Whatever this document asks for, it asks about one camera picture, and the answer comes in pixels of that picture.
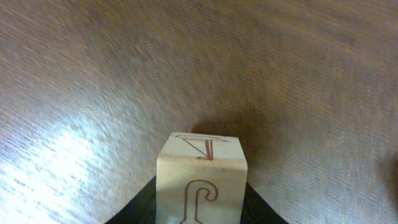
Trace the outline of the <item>wooden J letter block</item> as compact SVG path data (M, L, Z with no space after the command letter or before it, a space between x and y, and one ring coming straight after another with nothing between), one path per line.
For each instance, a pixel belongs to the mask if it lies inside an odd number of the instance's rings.
M156 223L239 223L247 176L238 138L172 133L157 158Z

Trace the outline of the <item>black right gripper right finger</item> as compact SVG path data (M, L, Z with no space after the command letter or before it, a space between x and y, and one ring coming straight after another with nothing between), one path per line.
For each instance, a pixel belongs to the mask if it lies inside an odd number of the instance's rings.
M241 224L288 224L247 182Z

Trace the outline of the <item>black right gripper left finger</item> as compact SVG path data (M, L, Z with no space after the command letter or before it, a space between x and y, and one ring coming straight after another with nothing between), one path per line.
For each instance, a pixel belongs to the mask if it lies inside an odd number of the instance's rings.
M155 224L156 176L105 224Z

